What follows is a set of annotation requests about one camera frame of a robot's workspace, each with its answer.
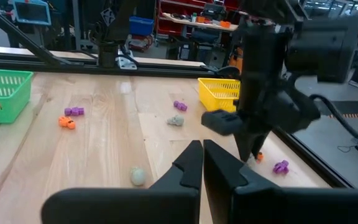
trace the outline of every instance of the orange toy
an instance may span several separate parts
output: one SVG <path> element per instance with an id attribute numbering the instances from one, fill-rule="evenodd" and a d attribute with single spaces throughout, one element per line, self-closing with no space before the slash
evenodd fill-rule
<path id="1" fill-rule="evenodd" d="M 258 152 L 258 156 L 256 158 L 256 162 L 260 163 L 264 159 L 264 155 L 261 152 Z"/>
<path id="2" fill-rule="evenodd" d="M 61 116 L 59 117 L 59 126 L 69 129 L 75 129 L 75 122 L 69 117 Z"/>
<path id="3" fill-rule="evenodd" d="M 221 27 L 230 28 L 230 25 L 231 25 L 230 22 L 221 21 Z"/>

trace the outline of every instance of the gray toy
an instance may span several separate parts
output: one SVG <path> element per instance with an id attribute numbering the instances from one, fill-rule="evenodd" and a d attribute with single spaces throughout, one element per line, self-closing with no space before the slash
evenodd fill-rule
<path id="1" fill-rule="evenodd" d="M 146 182 L 146 173 L 144 170 L 138 167 L 133 167 L 131 169 L 131 181 L 135 186 L 144 185 Z"/>
<path id="2" fill-rule="evenodd" d="M 167 120 L 167 124 L 176 125 L 176 126 L 183 126 L 184 122 L 185 122 L 185 118 L 181 115 L 176 115 Z"/>

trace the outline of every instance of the workbench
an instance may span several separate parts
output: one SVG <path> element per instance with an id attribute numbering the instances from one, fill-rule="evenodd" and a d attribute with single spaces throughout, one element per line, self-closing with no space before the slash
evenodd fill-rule
<path id="1" fill-rule="evenodd" d="M 0 52 L 30 54 L 25 49 Z M 177 111 L 175 100 L 185 102 L 187 112 Z M 58 117 L 74 106 L 85 108 L 84 116 L 73 117 L 76 129 L 59 127 Z M 40 223 L 45 199 L 61 189 L 134 187 L 132 167 L 145 170 L 148 187 L 194 139 L 212 139 L 238 158 L 232 136 L 220 136 L 200 124 L 203 112 L 195 79 L 35 73 L 28 105 L 15 123 L 0 125 L 0 223 Z M 183 127 L 166 124 L 176 114 L 185 117 Z M 261 151 L 264 160 L 249 164 L 268 180 L 281 186 L 329 187 L 273 133 Z M 274 164 L 284 159 L 290 172 L 274 174 Z M 201 223 L 212 223 L 204 186 L 201 195 Z"/>
<path id="2" fill-rule="evenodd" d="M 183 25 L 186 25 L 186 26 L 216 29 L 216 30 L 226 31 L 226 32 L 235 31 L 237 29 L 237 27 L 238 27 L 238 25 L 235 25 L 235 24 L 231 24 L 229 28 L 226 28 L 226 27 L 219 26 L 219 25 L 216 25 L 216 24 L 205 24 L 203 22 L 191 22 L 191 21 L 188 21 L 186 19 L 174 18 L 174 17 L 171 16 L 171 14 L 165 13 L 165 12 L 163 12 L 162 15 L 165 18 L 167 18 L 168 20 L 172 21 L 172 22 L 176 22 L 178 24 L 183 24 Z"/>

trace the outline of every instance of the green basket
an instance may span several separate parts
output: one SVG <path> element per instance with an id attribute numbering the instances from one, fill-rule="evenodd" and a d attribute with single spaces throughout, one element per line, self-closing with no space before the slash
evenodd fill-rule
<path id="1" fill-rule="evenodd" d="M 0 70 L 0 123 L 13 123 L 30 100 L 32 72 Z"/>

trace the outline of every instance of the lego piece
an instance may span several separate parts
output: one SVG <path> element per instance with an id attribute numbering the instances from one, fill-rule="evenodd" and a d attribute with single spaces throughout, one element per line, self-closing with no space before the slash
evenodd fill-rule
<path id="1" fill-rule="evenodd" d="M 282 162 L 278 162 L 274 165 L 273 172 L 276 174 L 284 173 L 287 174 L 290 170 L 288 169 L 289 162 L 283 160 Z"/>
<path id="2" fill-rule="evenodd" d="M 175 100 L 173 102 L 173 106 L 178 108 L 181 111 L 186 111 L 187 110 L 187 105 L 184 103 L 180 103 L 179 101 Z"/>
<path id="3" fill-rule="evenodd" d="M 258 156 L 256 158 L 256 163 L 260 164 L 260 162 L 262 162 L 263 159 L 264 159 L 263 153 L 258 152 Z"/>
<path id="4" fill-rule="evenodd" d="M 187 110 L 187 106 L 184 103 L 179 103 L 179 105 L 177 106 L 177 108 L 181 111 L 186 111 Z"/>
<path id="5" fill-rule="evenodd" d="M 176 125 L 176 126 L 183 126 L 184 122 L 185 122 L 185 118 L 180 115 L 176 115 L 167 120 L 167 124 Z"/>
<path id="6" fill-rule="evenodd" d="M 74 121 L 67 122 L 67 127 L 68 129 L 75 129 L 75 122 Z"/>
<path id="7" fill-rule="evenodd" d="M 80 115 L 80 112 L 78 111 L 78 108 L 77 107 L 74 107 L 71 109 L 71 115 L 72 116 L 78 116 Z"/>
<path id="8" fill-rule="evenodd" d="M 78 108 L 78 114 L 79 115 L 84 115 L 85 114 L 84 108 Z"/>
<path id="9" fill-rule="evenodd" d="M 71 119 L 69 117 L 65 117 L 65 116 L 60 116 L 59 117 L 59 126 L 61 127 L 67 127 L 67 123 L 70 121 Z"/>
<path id="10" fill-rule="evenodd" d="M 75 129 L 75 122 L 69 117 L 60 116 L 58 121 L 60 127 Z"/>
<path id="11" fill-rule="evenodd" d="M 66 109 L 65 109 L 65 115 L 66 115 L 66 116 L 70 116 L 70 115 L 71 115 L 71 108 L 66 108 Z"/>
<path id="12" fill-rule="evenodd" d="M 258 152 L 258 158 L 257 158 L 257 160 L 263 160 L 264 159 L 264 154 L 263 153 L 261 153 L 261 152 Z"/>
<path id="13" fill-rule="evenodd" d="M 144 185 L 146 182 L 146 174 L 143 169 L 133 167 L 131 170 L 131 182 L 135 186 Z"/>

